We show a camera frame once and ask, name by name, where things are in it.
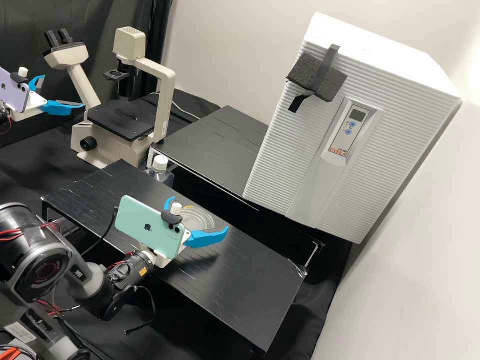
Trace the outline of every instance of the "mint green iphone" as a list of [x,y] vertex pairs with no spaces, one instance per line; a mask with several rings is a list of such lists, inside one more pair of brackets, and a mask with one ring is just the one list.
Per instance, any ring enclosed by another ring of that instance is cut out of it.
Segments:
[[185,232],[182,223],[170,229],[160,211],[127,195],[121,198],[115,227],[168,259],[179,253]]

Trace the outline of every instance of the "incubator control panel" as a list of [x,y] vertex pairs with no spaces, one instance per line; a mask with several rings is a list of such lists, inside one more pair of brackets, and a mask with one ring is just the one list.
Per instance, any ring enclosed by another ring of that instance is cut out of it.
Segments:
[[340,121],[340,128],[328,151],[346,157],[369,115],[370,110],[352,105],[345,118]]

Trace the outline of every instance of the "clear petri dish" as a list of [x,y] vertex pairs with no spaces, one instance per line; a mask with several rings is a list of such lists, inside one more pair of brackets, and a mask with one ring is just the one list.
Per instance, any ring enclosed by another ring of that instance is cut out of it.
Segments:
[[195,205],[184,206],[180,215],[183,217],[183,225],[190,231],[215,228],[214,218],[201,207]]

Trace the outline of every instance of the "digital display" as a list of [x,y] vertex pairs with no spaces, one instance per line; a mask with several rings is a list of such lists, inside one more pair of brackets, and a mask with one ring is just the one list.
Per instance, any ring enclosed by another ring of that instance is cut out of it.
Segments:
[[362,111],[359,111],[359,110],[355,110],[353,109],[350,113],[350,119],[353,119],[355,121],[358,121],[358,122],[362,122],[365,118],[365,113],[362,112]]

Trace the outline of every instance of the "black table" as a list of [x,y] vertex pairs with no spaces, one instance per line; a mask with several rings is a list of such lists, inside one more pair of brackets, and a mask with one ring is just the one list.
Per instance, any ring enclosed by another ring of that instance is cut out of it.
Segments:
[[[161,210],[165,199],[186,197],[120,160],[42,198],[48,209],[101,236],[114,206],[130,195]],[[228,225],[212,214],[219,226]],[[138,243],[113,228],[106,241],[123,253]],[[306,277],[304,267],[230,225],[221,243],[187,248],[155,275],[266,352]]]
[[151,147],[241,199],[268,128],[225,106]]

